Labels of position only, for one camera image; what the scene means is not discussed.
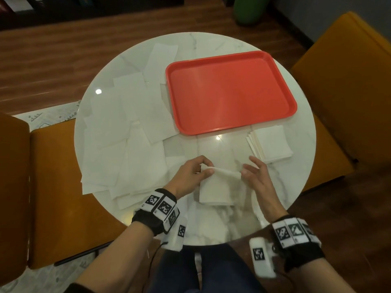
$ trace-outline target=hand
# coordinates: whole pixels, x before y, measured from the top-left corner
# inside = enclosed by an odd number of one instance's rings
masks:
[[[254,162],[258,168],[243,164],[242,180],[245,181],[249,187],[255,190],[257,200],[265,219],[273,223],[282,216],[287,215],[288,212],[282,206],[278,199],[276,189],[269,176],[267,166],[254,156],[249,158]]]
[[[171,181],[163,188],[175,195],[177,200],[193,192],[202,180],[212,176],[214,173],[213,169],[206,169],[201,172],[201,163],[207,166],[214,166],[213,163],[203,155],[190,159],[179,168]]]

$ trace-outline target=forearm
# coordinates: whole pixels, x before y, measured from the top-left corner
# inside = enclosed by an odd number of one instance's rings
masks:
[[[325,258],[306,263],[298,270],[311,293],[355,292]]]
[[[152,231],[133,222],[76,280],[95,293],[128,292],[153,239]]]

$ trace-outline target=wristband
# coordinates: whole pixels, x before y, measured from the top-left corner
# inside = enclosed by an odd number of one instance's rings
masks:
[[[286,215],[274,222],[272,227],[273,243],[278,254],[286,260],[286,272],[325,257],[320,240],[303,219]]]
[[[134,212],[132,222],[139,221],[148,226],[154,236],[162,232],[168,234],[179,214],[176,197],[168,190],[159,188]]]

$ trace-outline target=black sleeve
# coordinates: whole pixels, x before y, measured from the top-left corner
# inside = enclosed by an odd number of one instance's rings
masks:
[[[91,291],[90,289],[86,288],[85,286],[72,283],[69,285],[69,287],[64,291],[64,293],[94,293],[94,291]]]

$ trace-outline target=orange cushion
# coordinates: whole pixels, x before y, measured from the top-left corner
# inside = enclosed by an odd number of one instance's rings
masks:
[[[314,164],[303,191],[354,172],[344,152],[314,114],[316,151]]]
[[[27,266],[29,125],[0,113],[0,286]]]
[[[378,167],[391,162],[391,44],[356,14],[342,15],[291,70],[345,151]]]
[[[112,241],[125,229],[92,194],[82,195],[74,127],[70,120],[31,133],[31,268]]]

